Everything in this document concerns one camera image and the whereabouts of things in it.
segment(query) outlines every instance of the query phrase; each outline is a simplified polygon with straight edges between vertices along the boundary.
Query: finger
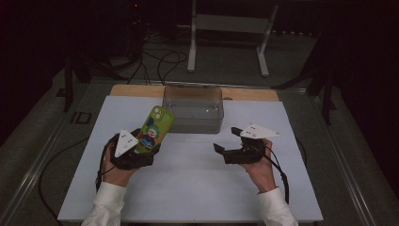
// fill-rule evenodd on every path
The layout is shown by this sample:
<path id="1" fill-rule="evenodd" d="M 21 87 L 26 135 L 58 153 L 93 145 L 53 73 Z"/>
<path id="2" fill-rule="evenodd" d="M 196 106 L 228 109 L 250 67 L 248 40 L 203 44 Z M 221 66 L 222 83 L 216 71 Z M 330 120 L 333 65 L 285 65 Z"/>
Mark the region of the finger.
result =
<path id="1" fill-rule="evenodd" d="M 105 159 L 104 161 L 109 161 L 111 159 L 111 150 L 114 147 L 114 143 L 110 143 L 105 151 Z"/>
<path id="2" fill-rule="evenodd" d="M 266 138 L 263 138 L 262 141 L 263 141 L 263 144 L 264 144 L 267 148 L 272 149 L 272 145 L 273 145 L 273 142 L 272 142 L 272 141 L 270 141 L 270 140 L 268 140 L 268 139 L 266 139 Z"/>

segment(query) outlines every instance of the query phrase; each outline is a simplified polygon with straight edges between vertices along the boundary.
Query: white card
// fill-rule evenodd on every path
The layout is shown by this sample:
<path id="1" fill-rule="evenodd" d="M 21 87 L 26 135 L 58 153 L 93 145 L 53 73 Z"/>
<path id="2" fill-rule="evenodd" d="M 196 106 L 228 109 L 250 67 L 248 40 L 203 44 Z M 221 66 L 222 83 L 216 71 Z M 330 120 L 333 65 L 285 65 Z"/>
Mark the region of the white card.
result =
<path id="1" fill-rule="evenodd" d="M 248 138 L 278 137 L 279 132 L 275 132 L 273 130 L 263 128 L 260 125 L 251 123 L 245 130 L 241 132 L 240 136 Z"/>
<path id="2" fill-rule="evenodd" d="M 133 148 L 138 143 L 138 140 L 133 137 L 129 131 L 120 130 L 120 138 L 118 140 L 117 149 L 115 150 L 115 157 L 119 157 Z"/>

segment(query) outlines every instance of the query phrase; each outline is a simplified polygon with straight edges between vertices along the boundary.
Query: white sleeve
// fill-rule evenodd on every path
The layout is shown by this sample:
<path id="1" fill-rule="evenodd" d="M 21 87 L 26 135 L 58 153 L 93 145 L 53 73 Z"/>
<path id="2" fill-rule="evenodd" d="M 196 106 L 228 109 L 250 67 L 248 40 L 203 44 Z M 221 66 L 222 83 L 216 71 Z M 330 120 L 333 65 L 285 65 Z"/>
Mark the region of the white sleeve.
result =
<path id="1" fill-rule="evenodd" d="M 93 201 L 94 207 L 82 225 L 119 226 L 120 210 L 124 205 L 123 197 L 125 193 L 126 187 L 102 182 Z"/>
<path id="2" fill-rule="evenodd" d="M 267 226 L 297 226 L 296 218 L 291 214 L 279 188 L 258 194 L 262 207 L 262 218 Z"/>

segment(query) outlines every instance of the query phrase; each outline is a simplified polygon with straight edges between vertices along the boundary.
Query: wrist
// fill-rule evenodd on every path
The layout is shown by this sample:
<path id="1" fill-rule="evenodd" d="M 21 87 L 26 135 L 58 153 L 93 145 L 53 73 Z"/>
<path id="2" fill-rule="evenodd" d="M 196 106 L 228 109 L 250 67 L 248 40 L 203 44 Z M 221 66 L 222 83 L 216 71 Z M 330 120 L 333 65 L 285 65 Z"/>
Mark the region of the wrist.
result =
<path id="1" fill-rule="evenodd" d="M 268 191 L 274 190 L 274 189 L 276 189 L 276 188 L 277 188 L 277 186 L 276 186 L 275 183 L 267 183 L 267 184 L 265 184 L 265 185 L 259 185 L 259 186 L 258 186 L 258 189 L 259 189 L 259 193 L 260 193 L 260 194 L 262 194 L 262 193 L 264 193 L 264 192 L 268 192 Z"/>
<path id="2" fill-rule="evenodd" d="M 115 179 L 115 180 L 106 180 L 106 179 L 104 179 L 104 182 L 107 182 L 107 183 L 109 183 L 111 185 L 114 185 L 114 186 L 127 187 L 128 183 L 129 183 L 129 180 L 124 180 L 124 179 L 120 179 L 120 178 Z"/>

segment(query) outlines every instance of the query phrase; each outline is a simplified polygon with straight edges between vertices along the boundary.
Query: clear plastic box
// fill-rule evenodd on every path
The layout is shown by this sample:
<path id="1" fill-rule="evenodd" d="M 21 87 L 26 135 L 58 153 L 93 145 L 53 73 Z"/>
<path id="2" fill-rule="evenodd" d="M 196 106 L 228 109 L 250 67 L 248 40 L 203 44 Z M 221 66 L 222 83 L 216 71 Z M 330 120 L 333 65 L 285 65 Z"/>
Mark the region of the clear plastic box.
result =
<path id="1" fill-rule="evenodd" d="M 166 86 L 162 107 L 175 117 L 169 133 L 217 134 L 220 132 L 224 117 L 220 88 Z"/>

